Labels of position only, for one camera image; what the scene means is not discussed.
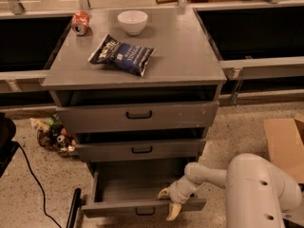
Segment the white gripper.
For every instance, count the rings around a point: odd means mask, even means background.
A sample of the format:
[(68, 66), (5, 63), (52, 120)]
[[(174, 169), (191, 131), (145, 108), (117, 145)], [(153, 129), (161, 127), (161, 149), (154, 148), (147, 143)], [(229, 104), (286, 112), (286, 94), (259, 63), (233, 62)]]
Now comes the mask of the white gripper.
[(196, 193), (202, 180), (191, 177), (190, 175), (183, 175), (180, 179), (174, 181), (168, 188), (163, 188), (159, 194), (158, 199), (170, 199), (174, 202), (169, 204), (169, 213), (166, 218), (167, 221), (174, 220), (181, 211), (181, 205), (186, 203), (190, 197)]

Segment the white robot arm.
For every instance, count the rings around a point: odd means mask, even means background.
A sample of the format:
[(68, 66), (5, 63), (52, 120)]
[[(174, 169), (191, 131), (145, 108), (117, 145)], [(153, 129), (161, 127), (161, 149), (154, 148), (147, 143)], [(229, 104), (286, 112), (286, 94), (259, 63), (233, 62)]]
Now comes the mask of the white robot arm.
[(225, 170), (188, 163), (184, 175), (158, 194), (171, 200), (166, 219), (175, 219), (205, 182), (225, 190), (227, 228), (285, 228), (283, 215), (302, 201), (293, 177), (260, 156), (245, 153), (235, 156)]

